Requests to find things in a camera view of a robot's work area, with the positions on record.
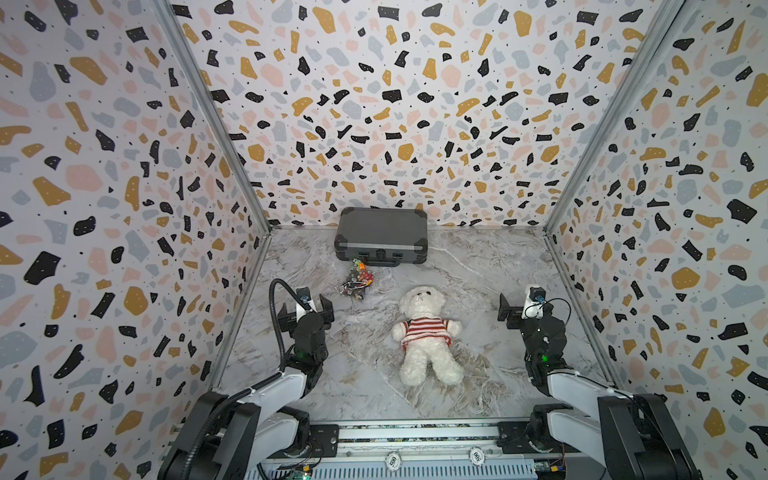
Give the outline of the white teddy bear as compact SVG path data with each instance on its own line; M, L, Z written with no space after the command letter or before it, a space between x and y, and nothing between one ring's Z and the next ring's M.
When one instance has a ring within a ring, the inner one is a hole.
M444 294L431 286L414 287L399 302L404 320L393 325L391 336L404 351L399 376L408 387L421 385L429 368L445 385L457 385L463 380L463 367L450 351L462 325L442 316L445 304Z

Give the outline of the red white striped knitted sweater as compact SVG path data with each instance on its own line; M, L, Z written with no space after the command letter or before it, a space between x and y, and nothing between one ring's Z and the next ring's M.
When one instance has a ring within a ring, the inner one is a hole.
M449 321L442 318L422 317L403 322L405 334L400 340L403 349L412 342L428 338L441 339L450 346L453 336L449 332Z

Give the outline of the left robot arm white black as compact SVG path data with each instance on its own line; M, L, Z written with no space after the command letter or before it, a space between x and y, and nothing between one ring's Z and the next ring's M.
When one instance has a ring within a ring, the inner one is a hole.
M326 331L334 322L332 302L320 295L310 307L285 306L279 331L294 340L284 371L225 395L203 394L165 457L160 479L243 479L278 452L300 455L309 444L308 414L291 403L317 385L328 358Z

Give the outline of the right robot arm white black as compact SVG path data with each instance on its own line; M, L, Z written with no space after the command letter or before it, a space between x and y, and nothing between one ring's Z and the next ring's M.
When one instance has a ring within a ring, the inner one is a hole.
M701 478L661 396L593 380L566 362L567 323L545 289L530 287L521 306L501 297L497 319L520 332L529 381L551 400L533 407L521 433L534 450L570 446L612 479Z

